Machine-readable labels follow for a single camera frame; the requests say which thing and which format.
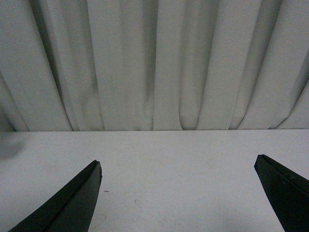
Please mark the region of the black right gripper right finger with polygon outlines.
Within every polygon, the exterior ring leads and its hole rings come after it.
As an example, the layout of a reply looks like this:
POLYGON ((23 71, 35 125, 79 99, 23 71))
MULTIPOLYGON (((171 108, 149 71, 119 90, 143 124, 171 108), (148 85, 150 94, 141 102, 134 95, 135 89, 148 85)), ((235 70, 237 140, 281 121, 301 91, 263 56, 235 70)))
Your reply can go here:
POLYGON ((286 232, 309 230, 309 181, 266 155, 254 169, 279 222, 286 232))

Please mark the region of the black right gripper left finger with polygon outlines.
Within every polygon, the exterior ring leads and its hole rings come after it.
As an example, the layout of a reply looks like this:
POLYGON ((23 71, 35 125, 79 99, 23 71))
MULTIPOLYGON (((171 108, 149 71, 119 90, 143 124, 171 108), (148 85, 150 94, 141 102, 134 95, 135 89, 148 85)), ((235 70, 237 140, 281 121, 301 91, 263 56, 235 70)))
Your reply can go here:
POLYGON ((92 161, 11 232, 87 232, 97 204, 102 168, 92 161))

